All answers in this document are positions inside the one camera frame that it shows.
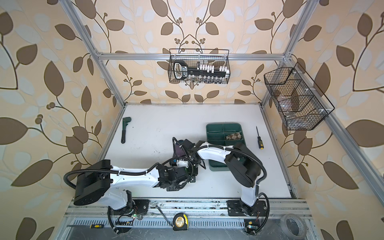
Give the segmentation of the green plastic organizer tray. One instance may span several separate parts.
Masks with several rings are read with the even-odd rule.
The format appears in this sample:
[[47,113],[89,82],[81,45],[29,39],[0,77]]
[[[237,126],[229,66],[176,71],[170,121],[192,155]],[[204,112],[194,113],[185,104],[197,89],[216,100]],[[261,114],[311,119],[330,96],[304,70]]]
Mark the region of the green plastic organizer tray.
[[[226,136],[240,132],[242,140],[227,141]],[[238,143],[246,144],[242,126],[239,123],[210,123],[206,125],[207,142],[213,145],[234,146]]]

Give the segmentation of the beige argyle sock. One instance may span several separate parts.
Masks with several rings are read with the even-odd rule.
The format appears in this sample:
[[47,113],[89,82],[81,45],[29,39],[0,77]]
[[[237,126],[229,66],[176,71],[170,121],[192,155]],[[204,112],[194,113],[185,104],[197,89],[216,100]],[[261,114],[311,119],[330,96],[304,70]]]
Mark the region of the beige argyle sock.
[[227,141],[242,140],[243,136],[240,132],[232,133],[226,136]]

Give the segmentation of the purple sock yellow cuff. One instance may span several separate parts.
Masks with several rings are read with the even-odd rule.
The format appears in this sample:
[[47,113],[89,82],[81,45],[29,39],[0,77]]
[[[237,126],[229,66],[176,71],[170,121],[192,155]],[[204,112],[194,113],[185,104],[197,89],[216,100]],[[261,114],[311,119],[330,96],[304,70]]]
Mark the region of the purple sock yellow cuff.
[[174,157],[183,157],[185,152],[178,141],[174,141]]

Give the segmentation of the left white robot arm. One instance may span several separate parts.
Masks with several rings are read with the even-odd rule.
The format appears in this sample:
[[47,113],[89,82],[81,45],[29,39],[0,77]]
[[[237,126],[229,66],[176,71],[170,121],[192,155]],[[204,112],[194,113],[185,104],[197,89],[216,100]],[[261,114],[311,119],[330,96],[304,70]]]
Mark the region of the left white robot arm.
[[63,179],[75,190],[74,205],[99,203],[121,210],[133,206],[130,187],[178,191],[194,181],[197,173],[198,166],[185,157],[174,157],[146,170],[119,168],[110,160],[102,160],[86,169],[70,171]]

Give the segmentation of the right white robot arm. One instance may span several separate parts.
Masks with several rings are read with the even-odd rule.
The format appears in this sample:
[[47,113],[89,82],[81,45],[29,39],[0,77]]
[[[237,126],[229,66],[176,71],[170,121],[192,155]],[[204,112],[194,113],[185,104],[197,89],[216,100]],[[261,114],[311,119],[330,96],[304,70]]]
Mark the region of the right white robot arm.
[[175,160],[171,164],[185,166],[188,174],[194,178],[198,168],[205,167],[205,160],[211,160],[227,166],[237,182],[242,186],[242,195],[237,211],[246,216],[256,216],[262,205],[258,203],[260,183],[266,179],[267,171],[263,163],[243,143],[234,146],[220,146],[199,141],[193,144],[188,140],[173,138]]

